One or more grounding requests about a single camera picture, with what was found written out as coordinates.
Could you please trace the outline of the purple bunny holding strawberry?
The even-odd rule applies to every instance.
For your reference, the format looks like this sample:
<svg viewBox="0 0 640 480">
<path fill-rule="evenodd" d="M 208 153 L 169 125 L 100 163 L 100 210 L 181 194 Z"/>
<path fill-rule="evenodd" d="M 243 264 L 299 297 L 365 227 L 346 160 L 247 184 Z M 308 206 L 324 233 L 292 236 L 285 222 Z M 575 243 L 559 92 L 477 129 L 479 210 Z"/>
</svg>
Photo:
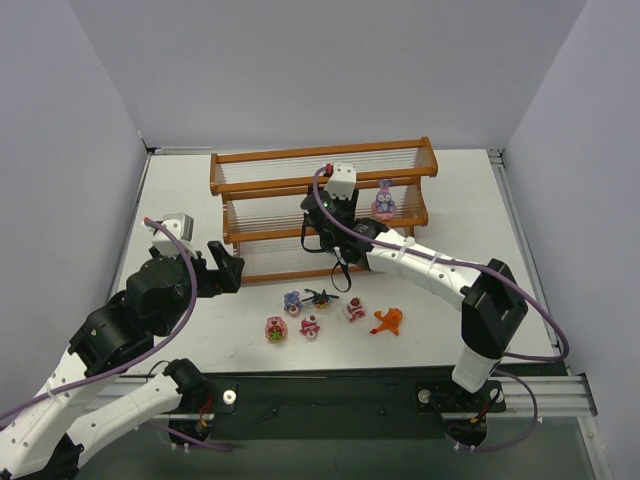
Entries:
<svg viewBox="0 0 640 480">
<path fill-rule="evenodd" d="M 297 317 L 302 309 L 299 291 L 291 291 L 284 295 L 284 311 L 291 317 Z"/>
</svg>

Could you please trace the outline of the pink bear holding strawberry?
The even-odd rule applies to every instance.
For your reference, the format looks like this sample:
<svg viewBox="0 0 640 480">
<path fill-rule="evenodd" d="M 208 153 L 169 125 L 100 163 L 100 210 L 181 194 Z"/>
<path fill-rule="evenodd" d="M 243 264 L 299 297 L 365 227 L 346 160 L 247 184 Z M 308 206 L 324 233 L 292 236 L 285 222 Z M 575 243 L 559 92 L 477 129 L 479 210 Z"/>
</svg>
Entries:
<svg viewBox="0 0 640 480">
<path fill-rule="evenodd" d="M 270 343 L 278 343 L 287 339 L 288 327 L 282 317 L 272 316 L 266 320 L 264 333 Z"/>
</svg>

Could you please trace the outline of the pink bear strawberry cake toy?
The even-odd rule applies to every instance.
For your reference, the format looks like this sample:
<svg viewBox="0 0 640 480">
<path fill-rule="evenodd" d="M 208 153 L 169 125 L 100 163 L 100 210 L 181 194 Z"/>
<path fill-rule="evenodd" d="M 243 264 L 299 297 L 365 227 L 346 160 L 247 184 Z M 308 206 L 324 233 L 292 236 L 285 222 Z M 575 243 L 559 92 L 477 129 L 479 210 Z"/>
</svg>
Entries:
<svg viewBox="0 0 640 480">
<path fill-rule="evenodd" d="M 359 297 L 351 298 L 343 308 L 343 314 L 349 323 L 356 322 L 366 316 L 364 305 Z"/>
</svg>

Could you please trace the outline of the pink bear cupcake toy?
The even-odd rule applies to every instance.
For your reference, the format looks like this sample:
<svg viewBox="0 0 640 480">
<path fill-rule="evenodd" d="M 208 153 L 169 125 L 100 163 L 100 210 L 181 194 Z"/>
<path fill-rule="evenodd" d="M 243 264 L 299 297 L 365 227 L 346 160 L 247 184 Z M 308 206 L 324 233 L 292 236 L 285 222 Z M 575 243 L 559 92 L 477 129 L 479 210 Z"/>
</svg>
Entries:
<svg viewBox="0 0 640 480">
<path fill-rule="evenodd" d="M 320 326 L 315 315 L 310 315 L 301 320 L 299 333 L 307 340 L 315 340 L 319 331 Z"/>
</svg>

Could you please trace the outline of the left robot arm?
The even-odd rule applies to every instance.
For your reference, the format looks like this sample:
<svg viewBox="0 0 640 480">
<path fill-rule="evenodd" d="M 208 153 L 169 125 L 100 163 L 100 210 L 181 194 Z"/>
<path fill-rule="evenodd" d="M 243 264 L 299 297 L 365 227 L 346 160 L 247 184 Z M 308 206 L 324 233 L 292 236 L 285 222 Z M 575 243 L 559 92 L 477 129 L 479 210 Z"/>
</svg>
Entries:
<svg viewBox="0 0 640 480">
<path fill-rule="evenodd" d="M 205 376 L 188 359 L 171 361 L 148 384 L 91 414 L 86 406 L 117 379 L 115 368 L 150 352 L 169 337 L 193 298 L 235 293 L 243 259 L 218 241 L 208 243 L 210 270 L 200 252 L 151 257 L 108 303 L 92 312 L 74 334 L 34 404 L 1 432 L 4 479 L 72 479 L 91 455 L 146 420 L 176 409 L 198 410 L 212 402 Z"/>
</svg>

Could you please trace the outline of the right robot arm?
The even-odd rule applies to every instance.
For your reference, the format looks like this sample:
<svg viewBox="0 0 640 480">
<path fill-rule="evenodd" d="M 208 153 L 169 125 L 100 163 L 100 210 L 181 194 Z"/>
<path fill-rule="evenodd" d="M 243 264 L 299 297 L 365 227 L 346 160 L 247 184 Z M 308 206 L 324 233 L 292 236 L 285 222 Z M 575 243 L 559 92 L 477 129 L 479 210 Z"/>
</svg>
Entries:
<svg viewBox="0 0 640 480">
<path fill-rule="evenodd" d="M 504 262 L 480 271 L 421 246 L 370 218 L 357 219 L 352 201 L 309 194 L 300 204 L 303 225 L 319 235 L 320 249 L 344 272 L 351 265 L 425 289 L 461 313 L 462 353 L 452 380 L 469 393 L 484 386 L 528 313 Z"/>
</svg>

